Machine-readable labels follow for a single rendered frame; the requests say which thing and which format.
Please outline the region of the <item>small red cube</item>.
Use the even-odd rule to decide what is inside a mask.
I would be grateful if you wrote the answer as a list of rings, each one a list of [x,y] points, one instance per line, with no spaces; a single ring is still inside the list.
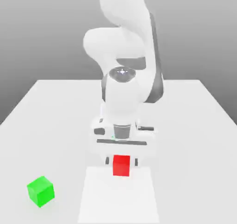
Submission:
[[[113,175],[129,177],[130,175],[130,156],[113,156]]]

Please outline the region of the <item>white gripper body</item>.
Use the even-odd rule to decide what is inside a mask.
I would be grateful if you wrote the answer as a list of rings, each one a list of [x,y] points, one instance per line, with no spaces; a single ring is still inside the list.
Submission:
[[[111,155],[149,156],[150,144],[145,140],[94,139],[94,153],[102,157]]]

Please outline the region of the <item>small green cube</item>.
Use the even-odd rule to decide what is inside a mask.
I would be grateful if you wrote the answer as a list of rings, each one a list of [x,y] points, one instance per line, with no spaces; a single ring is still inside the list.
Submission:
[[[45,176],[35,179],[26,187],[29,198],[39,208],[55,198],[54,186]]]

